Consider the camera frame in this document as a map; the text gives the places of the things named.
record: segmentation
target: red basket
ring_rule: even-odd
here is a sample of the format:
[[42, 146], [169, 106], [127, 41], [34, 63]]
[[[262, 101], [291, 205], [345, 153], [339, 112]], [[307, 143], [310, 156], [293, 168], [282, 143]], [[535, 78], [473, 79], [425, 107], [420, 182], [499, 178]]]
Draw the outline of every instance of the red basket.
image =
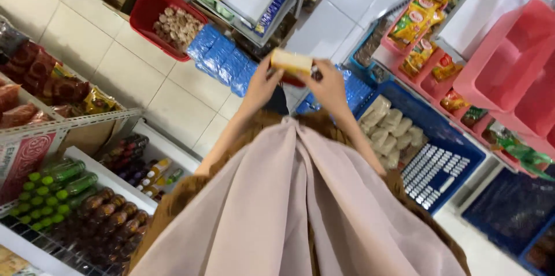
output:
[[208, 23], [208, 19], [203, 13], [185, 3], [183, 0], [137, 0], [131, 11], [129, 24], [133, 30], [139, 33], [143, 38], [149, 40], [150, 43], [158, 46], [164, 53], [180, 62], [185, 62], [190, 59], [189, 55], [183, 54], [169, 43], [164, 42], [156, 35], [153, 29], [153, 25], [158, 20], [160, 14], [170, 6], [183, 9], [197, 18], [201, 23]]

